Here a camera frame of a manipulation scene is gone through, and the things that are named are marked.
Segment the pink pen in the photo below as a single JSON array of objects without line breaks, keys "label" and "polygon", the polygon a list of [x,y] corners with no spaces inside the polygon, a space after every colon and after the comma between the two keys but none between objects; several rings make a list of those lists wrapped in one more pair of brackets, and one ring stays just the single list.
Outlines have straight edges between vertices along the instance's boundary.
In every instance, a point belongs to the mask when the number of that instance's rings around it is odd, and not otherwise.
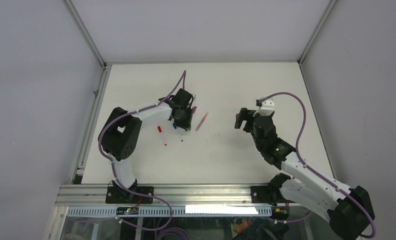
[{"label": "pink pen", "polygon": [[200,130],[200,128],[202,127],[203,123],[204,123],[205,120],[207,119],[208,115],[209,115],[209,112],[207,111],[207,112],[203,115],[203,117],[202,117],[202,119],[200,120],[200,122],[198,123],[198,125],[196,126],[195,132],[198,132],[198,131]]}]

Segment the white pen black tip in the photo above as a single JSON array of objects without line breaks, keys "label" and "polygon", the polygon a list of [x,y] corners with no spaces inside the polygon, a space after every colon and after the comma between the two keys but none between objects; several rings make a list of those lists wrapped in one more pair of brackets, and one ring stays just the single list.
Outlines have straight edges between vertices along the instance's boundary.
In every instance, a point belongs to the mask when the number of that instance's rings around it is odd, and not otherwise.
[{"label": "white pen black tip", "polygon": [[178,129],[178,128],[175,128],[174,130],[175,130],[175,132],[176,132],[176,134],[177,134],[179,140],[180,140],[181,142],[183,142],[184,139],[182,138],[182,136],[181,136],[181,134],[180,134],[180,132],[179,132],[179,129]]}]

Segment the white pen red tip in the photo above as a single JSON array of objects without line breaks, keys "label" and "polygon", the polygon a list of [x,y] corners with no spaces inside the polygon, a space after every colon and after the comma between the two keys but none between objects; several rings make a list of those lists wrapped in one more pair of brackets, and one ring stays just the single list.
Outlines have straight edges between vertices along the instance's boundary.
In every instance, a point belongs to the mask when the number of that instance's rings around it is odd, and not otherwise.
[{"label": "white pen red tip", "polygon": [[167,146],[167,141],[166,141],[166,139],[165,139],[164,134],[163,134],[162,132],[160,132],[159,134],[160,134],[160,136],[161,136],[161,140],[162,140],[163,145],[164,145],[164,146]]}]

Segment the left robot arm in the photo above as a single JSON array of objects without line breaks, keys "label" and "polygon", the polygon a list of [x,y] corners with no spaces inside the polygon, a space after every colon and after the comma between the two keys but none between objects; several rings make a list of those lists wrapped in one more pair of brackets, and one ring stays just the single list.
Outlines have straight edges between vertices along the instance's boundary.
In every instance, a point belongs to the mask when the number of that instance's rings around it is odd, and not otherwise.
[{"label": "left robot arm", "polygon": [[130,156],[136,149],[140,131],[159,127],[164,121],[170,121],[185,131],[191,130],[194,99],[193,94],[181,88],[174,95],[132,112],[121,107],[112,110],[99,134],[98,149],[110,161],[112,182],[117,189],[117,197],[124,203],[133,202],[138,192]]}]

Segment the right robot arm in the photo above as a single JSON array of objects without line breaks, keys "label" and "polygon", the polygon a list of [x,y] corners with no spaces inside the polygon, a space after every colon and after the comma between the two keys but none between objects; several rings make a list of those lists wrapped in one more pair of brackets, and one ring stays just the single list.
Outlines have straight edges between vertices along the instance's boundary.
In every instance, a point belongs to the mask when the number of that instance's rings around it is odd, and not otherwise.
[{"label": "right robot arm", "polygon": [[271,114],[263,116],[243,107],[235,116],[234,127],[250,133],[263,159],[280,170],[267,184],[264,201],[298,203],[324,219],[343,240],[357,239],[374,223],[368,191],[341,183],[300,159],[296,148],[278,137]]}]

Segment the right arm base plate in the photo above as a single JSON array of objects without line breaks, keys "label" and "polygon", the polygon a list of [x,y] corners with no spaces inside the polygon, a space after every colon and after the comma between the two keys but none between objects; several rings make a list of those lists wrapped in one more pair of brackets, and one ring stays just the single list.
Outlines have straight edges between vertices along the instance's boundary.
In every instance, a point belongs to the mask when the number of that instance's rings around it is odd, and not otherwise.
[{"label": "right arm base plate", "polygon": [[282,185],[253,185],[250,187],[250,197],[253,204],[285,204],[287,201],[295,203],[290,197],[281,194]]}]

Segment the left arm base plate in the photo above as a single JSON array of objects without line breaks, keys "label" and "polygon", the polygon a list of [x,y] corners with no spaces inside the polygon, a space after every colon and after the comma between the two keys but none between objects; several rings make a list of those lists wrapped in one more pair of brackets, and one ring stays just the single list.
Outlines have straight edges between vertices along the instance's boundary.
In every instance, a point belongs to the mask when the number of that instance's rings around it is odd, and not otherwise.
[{"label": "left arm base plate", "polygon": [[107,187],[105,196],[106,204],[152,204],[155,188],[153,186],[136,186],[133,191],[146,196],[139,196],[129,193],[119,187],[118,185],[111,185]]}]

